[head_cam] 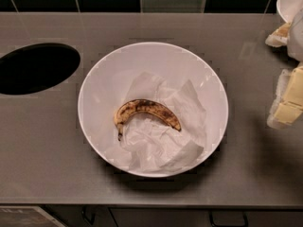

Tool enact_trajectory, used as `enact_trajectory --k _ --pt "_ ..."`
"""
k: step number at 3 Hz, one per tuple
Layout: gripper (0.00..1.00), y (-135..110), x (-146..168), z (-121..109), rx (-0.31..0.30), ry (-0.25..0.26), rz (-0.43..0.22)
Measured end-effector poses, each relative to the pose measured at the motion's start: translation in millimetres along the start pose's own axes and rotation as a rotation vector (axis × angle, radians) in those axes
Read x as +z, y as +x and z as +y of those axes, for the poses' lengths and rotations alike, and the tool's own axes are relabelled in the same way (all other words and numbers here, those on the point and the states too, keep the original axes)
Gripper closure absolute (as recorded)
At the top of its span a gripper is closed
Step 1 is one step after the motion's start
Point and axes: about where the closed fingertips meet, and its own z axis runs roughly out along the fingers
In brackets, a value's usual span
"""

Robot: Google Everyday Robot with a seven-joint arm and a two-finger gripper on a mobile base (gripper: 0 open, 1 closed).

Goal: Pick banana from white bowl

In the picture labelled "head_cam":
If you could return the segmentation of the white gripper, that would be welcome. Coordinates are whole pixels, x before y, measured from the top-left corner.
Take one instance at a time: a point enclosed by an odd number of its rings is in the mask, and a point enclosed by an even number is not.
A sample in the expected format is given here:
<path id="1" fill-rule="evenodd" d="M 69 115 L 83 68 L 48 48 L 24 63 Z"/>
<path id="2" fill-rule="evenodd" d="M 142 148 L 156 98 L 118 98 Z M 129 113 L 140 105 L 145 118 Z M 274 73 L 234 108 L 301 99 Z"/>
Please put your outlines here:
<path id="1" fill-rule="evenodd" d="M 287 45 L 288 56 L 303 61 L 303 9 L 295 15 L 292 23 L 285 23 L 270 34 L 265 43 L 271 47 Z M 298 65 L 294 70 L 282 70 L 267 125 L 273 129 L 286 129 L 302 114 L 303 66 Z"/>

